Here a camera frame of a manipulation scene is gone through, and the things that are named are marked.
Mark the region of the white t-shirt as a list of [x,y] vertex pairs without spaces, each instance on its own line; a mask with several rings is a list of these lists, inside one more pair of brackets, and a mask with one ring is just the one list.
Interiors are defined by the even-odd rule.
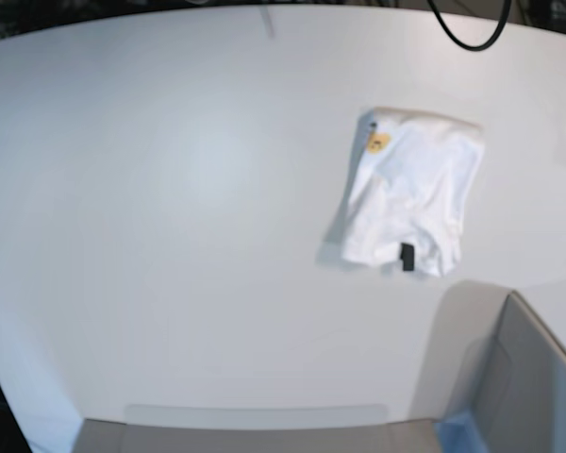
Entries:
[[376,107],[359,120],[341,202],[324,243],[351,267],[401,263],[444,277],[461,260],[466,200],[483,128],[435,112]]

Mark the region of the grey cardboard box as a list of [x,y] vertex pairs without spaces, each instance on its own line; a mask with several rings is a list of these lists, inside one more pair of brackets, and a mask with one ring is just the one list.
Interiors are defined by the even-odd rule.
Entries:
[[476,281],[448,289],[409,415],[444,449],[566,452],[566,345],[526,294]]

